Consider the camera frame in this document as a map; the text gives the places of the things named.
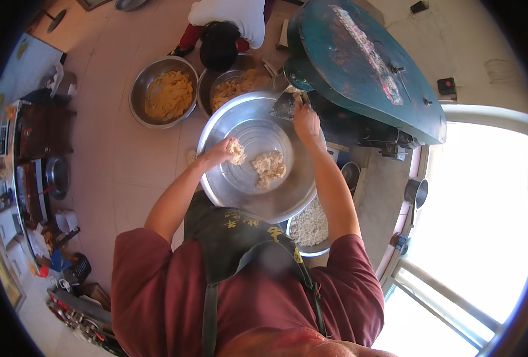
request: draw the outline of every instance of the window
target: window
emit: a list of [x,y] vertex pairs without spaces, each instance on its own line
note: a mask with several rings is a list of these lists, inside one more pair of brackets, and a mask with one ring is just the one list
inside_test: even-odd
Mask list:
[[528,136],[448,122],[431,146],[430,189],[386,293],[373,347],[474,356],[500,332],[528,276]]

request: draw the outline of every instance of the man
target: man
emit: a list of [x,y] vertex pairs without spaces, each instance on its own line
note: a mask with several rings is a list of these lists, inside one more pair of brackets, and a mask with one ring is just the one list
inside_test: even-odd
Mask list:
[[[169,186],[144,228],[117,237],[112,324],[129,355],[392,356],[368,348],[383,327],[383,293],[310,106],[296,107],[294,128],[327,216],[327,267],[307,270],[277,226],[194,194],[206,171],[231,159],[226,138]],[[173,253],[183,218],[185,241]]]
[[250,49],[256,67],[262,65],[258,50],[275,0],[201,0],[192,4],[189,26],[169,55],[184,57],[202,40],[200,61],[213,71],[226,72],[239,52]]

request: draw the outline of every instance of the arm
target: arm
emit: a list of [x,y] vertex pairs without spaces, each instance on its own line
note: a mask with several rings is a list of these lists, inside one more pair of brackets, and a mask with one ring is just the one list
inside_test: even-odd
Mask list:
[[361,237],[353,198],[337,164],[319,137],[319,117],[309,104],[296,105],[294,129],[310,154],[319,203],[327,216],[330,242],[346,234]]
[[184,219],[192,195],[202,175],[234,157],[226,152],[226,146],[232,138],[226,138],[208,153],[193,162],[161,195],[145,221],[144,227],[159,233],[169,244]]

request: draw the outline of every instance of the man's right hand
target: man's right hand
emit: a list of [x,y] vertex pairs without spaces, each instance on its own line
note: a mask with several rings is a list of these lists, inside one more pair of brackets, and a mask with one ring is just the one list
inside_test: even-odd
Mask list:
[[309,150],[313,146],[323,146],[319,136],[319,117],[311,105],[302,105],[296,102],[294,129],[306,149]]

